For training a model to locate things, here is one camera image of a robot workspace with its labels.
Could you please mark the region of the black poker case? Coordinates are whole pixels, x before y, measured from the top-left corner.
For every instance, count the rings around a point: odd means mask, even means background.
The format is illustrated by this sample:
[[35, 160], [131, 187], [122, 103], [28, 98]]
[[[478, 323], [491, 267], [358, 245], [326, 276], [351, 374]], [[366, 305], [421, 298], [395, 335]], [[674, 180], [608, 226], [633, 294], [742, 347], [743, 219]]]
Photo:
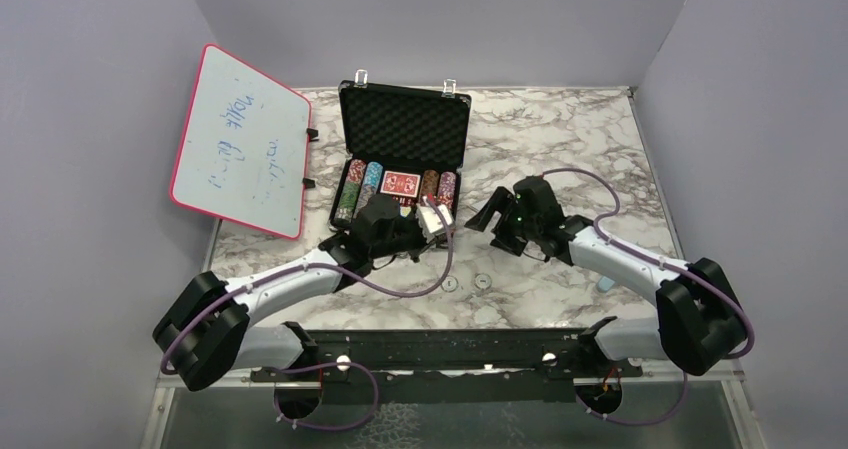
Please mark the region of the black poker case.
[[[331, 230], [349, 229], [355, 216], [353, 213], [348, 224], [336, 225], [332, 221], [353, 159], [366, 164], [379, 162], [383, 172], [421, 176], [426, 170], [456, 173], [455, 203], [451, 213], [457, 213], [472, 97], [457, 93], [455, 86], [453, 80], [446, 80], [442, 90], [369, 83], [365, 70], [359, 70], [354, 79], [339, 84], [345, 146], [351, 159], [344, 166], [336, 190], [329, 218]], [[419, 194], [415, 199], [395, 197], [404, 217], [417, 211]]]

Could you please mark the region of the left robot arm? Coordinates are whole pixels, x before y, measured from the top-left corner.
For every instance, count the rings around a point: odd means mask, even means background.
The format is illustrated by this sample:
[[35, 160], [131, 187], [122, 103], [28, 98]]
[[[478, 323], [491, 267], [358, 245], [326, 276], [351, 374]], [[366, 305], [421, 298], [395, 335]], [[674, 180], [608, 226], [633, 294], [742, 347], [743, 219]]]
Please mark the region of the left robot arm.
[[289, 263], [257, 274], [224, 279], [212, 271], [194, 276], [156, 324], [160, 371], [177, 375], [191, 391], [205, 389], [235, 368], [264, 366], [265, 345], [280, 349], [276, 365], [298, 380], [313, 370], [314, 353], [295, 330], [260, 327], [260, 321], [307, 299], [365, 283], [375, 260], [413, 253], [453, 224], [450, 209], [428, 196], [403, 216], [399, 203], [374, 196], [349, 228]]

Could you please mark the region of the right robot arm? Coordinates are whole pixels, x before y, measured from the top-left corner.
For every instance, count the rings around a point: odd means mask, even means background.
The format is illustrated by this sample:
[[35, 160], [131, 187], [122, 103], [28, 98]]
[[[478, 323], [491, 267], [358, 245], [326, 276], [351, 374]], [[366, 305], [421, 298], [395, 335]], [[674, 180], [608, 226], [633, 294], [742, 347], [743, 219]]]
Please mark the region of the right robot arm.
[[647, 318], [604, 318], [579, 335], [577, 362], [589, 375], [604, 374], [616, 361], [658, 359], [701, 376], [748, 338], [740, 305], [720, 265], [708, 258], [695, 263], [663, 260], [603, 236], [589, 218], [565, 214], [541, 176], [527, 177], [512, 189], [497, 188], [465, 226], [491, 231], [491, 246], [516, 256], [534, 243], [545, 260], [596, 272], [655, 308], [655, 315]]

